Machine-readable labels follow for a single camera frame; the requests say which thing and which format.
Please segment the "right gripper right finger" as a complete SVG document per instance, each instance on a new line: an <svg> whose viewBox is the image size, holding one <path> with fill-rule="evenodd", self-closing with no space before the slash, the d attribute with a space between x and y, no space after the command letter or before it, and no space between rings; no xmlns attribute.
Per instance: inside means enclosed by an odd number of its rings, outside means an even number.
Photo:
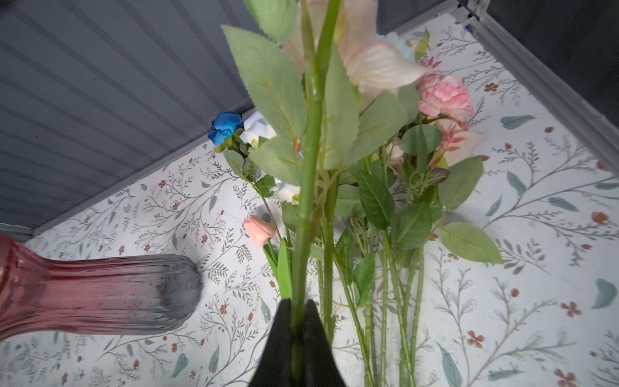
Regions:
<svg viewBox="0 0 619 387"><path fill-rule="evenodd" d="M335 364L318 308L311 299L305 305L302 349L304 358L303 386L346 386Z"/></svg>

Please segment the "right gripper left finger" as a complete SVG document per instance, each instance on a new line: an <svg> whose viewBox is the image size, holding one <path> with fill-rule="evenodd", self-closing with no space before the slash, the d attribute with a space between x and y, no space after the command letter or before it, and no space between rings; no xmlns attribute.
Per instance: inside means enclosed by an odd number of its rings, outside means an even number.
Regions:
<svg viewBox="0 0 619 387"><path fill-rule="evenodd" d="M291 385L291 300L278 304L277 313L250 387Z"/></svg>

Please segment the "cream white rose stem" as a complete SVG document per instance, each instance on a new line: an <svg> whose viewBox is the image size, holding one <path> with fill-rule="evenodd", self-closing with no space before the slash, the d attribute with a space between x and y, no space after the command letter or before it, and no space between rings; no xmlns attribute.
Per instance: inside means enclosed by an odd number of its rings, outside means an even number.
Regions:
<svg viewBox="0 0 619 387"><path fill-rule="evenodd" d="M313 300L333 354L334 281L351 317L368 309L377 258L368 225L388 230L395 214L372 160L409 124L418 64L377 38L375 1L248 1L259 27L223 32L256 120L213 123L211 140L233 173L282 219L245 219L262 248L280 302L291 306L291 385L303 386L305 305Z"/></svg>

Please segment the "pink glass vase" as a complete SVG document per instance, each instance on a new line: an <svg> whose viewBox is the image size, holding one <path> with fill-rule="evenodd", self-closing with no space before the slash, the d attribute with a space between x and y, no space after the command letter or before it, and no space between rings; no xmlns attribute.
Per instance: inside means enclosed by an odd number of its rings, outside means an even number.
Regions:
<svg viewBox="0 0 619 387"><path fill-rule="evenodd" d="M191 259L164 254L54 261L1 237L1 338L31 332L158 335L201 299Z"/></svg>

